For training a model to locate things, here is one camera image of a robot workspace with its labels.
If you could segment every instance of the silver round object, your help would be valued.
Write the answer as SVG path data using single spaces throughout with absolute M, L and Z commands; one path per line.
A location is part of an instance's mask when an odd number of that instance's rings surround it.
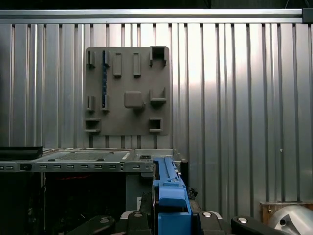
M 313 235 L 313 211 L 299 205 L 286 206 L 272 215 L 268 225 L 286 235 Z
M 207 218 L 210 218 L 212 216 L 211 213 L 209 212 L 204 212 L 203 215 Z
M 248 222 L 245 218 L 238 218 L 238 221 L 242 224 L 246 224 Z
M 102 220 L 100 221 L 100 223 L 102 223 L 102 224 L 105 224 L 105 223 L 108 223 L 108 222 L 109 222 L 108 219 L 102 219 Z

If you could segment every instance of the black handle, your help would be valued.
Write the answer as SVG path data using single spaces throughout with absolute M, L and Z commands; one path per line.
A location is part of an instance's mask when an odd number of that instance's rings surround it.
M 282 235 L 278 230 L 248 217 L 237 216 L 231 220 L 232 232 L 238 235 Z

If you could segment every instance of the corrugated metal wall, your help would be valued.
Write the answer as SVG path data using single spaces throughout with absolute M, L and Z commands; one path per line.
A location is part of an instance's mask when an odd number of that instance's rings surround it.
M 83 52 L 166 45 L 173 139 L 199 203 L 259 218 L 260 201 L 313 200 L 312 32 L 291 23 L 0 25 L 0 143 L 82 147 Z M 153 148 L 153 137 L 94 138 Z

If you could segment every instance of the blue strip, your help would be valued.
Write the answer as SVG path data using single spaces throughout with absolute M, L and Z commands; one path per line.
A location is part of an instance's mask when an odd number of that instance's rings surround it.
M 107 66 L 106 66 L 106 52 L 102 54 L 102 108 L 105 108 L 107 95 Z

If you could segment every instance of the gray pegboard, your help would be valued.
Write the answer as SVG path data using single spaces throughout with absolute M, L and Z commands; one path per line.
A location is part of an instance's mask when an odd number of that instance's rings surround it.
M 170 61 L 167 47 L 86 50 L 85 131 L 99 135 L 167 135 Z

